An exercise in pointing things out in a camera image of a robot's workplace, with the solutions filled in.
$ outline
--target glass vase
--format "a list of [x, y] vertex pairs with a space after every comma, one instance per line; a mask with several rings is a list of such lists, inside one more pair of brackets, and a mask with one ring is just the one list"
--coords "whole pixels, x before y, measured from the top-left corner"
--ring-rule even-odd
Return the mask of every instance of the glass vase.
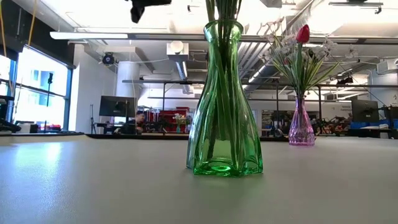
[[236, 21], [206, 25], [208, 75], [195, 112], [187, 152], [194, 174], [241, 177], [262, 172], [257, 126], [238, 75]]
[[296, 109], [290, 125], [289, 144], [291, 146], [315, 145], [315, 135], [308, 113], [305, 111], [305, 96], [296, 96]]

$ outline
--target pink glass vase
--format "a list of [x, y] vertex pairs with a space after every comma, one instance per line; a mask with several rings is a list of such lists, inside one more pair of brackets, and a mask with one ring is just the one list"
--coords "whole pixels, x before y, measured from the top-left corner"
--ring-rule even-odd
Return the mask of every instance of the pink glass vase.
[[296, 96], [296, 109], [289, 131], [291, 146], [313, 146], [315, 135], [308, 113], [305, 111], [305, 96]]

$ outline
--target white table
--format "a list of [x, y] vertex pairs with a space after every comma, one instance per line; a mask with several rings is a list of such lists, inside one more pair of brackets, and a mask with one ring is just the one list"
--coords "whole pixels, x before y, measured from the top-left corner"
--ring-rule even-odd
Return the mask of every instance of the white table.
[[186, 141], [0, 137], [0, 146], [0, 223], [398, 223], [395, 140], [264, 142], [264, 173], [240, 179], [194, 176]]

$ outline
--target white column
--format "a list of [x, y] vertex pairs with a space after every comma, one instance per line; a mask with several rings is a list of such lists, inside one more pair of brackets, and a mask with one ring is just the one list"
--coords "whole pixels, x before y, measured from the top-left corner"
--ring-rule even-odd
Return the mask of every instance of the white column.
[[139, 98], [139, 85], [123, 83], [123, 80], [139, 80], [139, 64], [134, 62], [119, 62], [118, 79], [116, 81], [116, 96]]
[[[385, 75], [379, 75], [376, 69], [372, 71], [372, 75], [369, 77], [369, 83], [371, 85], [398, 85], [398, 74], [397, 72], [389, 73]], [[398, 106], [398, 89], [396, 88], [371, 88], [370, 92], [373, 96], [370, 99], [379, 102], [379, 107], [383, 106]]]

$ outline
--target red tulip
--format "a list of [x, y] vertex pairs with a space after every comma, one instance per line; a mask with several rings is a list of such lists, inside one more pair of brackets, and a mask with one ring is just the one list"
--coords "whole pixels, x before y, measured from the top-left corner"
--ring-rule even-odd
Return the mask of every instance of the red tulip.
[[303, 26], [297, 33], [296, 40], [298, 43], [307, 43], [310, 40], [310, 27]]

